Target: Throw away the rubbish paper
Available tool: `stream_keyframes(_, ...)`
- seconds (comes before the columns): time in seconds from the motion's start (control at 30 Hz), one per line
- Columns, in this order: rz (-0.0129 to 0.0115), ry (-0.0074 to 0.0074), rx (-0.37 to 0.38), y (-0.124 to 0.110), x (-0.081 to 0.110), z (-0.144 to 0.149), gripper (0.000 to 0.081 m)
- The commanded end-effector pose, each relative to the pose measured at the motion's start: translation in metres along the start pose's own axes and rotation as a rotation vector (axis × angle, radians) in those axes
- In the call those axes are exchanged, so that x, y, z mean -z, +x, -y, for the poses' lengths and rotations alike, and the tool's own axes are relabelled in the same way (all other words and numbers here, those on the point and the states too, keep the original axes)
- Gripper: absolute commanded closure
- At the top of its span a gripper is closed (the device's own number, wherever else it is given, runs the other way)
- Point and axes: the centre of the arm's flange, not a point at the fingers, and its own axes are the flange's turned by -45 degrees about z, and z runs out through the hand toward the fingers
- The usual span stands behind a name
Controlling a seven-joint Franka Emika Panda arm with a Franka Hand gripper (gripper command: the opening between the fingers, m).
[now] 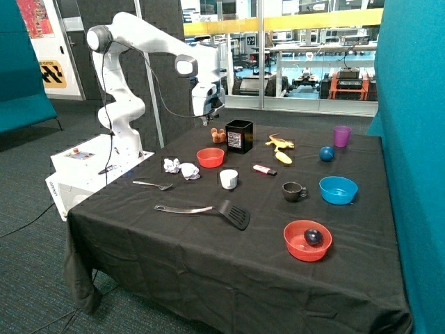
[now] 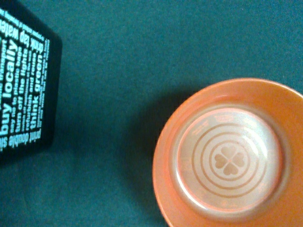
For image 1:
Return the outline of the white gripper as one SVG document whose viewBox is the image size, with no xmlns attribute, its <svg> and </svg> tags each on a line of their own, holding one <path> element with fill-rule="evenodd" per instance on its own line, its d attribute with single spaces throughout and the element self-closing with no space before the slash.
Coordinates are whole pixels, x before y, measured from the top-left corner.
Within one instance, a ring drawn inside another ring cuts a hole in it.
<svg viewBox="0 0 445 334">
<path fill-rule="evenodd" d="M 191 95 L 194 116 L 202 118 L 204 126 L 225 107 L 225 89 L 220 83 L 197 83 Z"/>
</svg>

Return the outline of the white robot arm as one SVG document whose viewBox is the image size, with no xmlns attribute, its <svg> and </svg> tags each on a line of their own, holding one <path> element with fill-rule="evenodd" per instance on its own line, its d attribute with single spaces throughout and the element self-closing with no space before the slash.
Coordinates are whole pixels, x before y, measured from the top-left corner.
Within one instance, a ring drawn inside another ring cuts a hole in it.
<svg viewBox="0 0 445 334">
<path fill-rule="evenodd" d="M 110 25 L 99 25 L 87 32 L 87 42 L 99 82 L 113 103 L 104 105 L 98 113 L 103 126 L 114 134 L 114 146 L 119 156 L 137 159 L 143 149 L 138 131 L 131 121 L 145 113 L 145 103 L 127 85 L 120 65 L 120 54 L 128 49 L 147 53 L 175 55 L 175 70 L 181 77 L 197 78 L 192 90 L 193 112 L 204 124 L 225 105 L 225 91 L 220 78 L 218 48 L 204 43 L 187 45 L 132 14 L 115 15 Z"/>
</svg>

